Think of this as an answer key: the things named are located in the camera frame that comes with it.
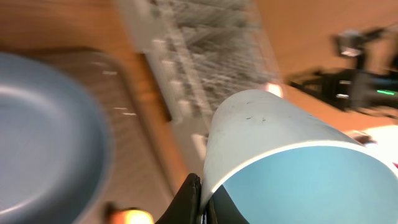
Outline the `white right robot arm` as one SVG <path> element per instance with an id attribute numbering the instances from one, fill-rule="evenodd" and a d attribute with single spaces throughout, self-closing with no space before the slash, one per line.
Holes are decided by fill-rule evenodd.
<path id="1" fill-rule="evenodd" d="M 397 44 L 382 74 L 367 68 L 368 45 L 390 38 L 397 42 L 397 24 L 375 27 L 366 31 L 346 30 L 331 40 L 336 55 L 350 59 L 350 68 L 316 69 L 291 75 L 287 84 L 340 111 L 355 111 L 372 117 L 397 120 Z"/>

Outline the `light blue cup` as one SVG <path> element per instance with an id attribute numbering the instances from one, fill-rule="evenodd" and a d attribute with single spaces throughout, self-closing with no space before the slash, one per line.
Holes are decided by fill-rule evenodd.
<path id="1" fill-rule="evenodd" d="M 249 223 L 397 223 L 397 168 L 374 149 L 263 90 L 211 121 L 200 208 L 223 185 Z"/>

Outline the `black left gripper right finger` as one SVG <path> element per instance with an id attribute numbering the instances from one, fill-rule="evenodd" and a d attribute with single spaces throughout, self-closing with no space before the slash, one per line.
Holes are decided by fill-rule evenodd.
<path id="1" fill-rule="evenodd" d="M 206 205 L 207 224 L 249 224 L 242 216 L 223 185 L 211 196 Z"/>

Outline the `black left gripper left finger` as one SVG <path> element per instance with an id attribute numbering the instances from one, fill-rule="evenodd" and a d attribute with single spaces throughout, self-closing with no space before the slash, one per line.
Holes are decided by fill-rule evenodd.
<path id="1" fill-rule="evenodd" d="M 200 196 L 200 177 L 190 173 L 156 224 L 197 224 Z"/>

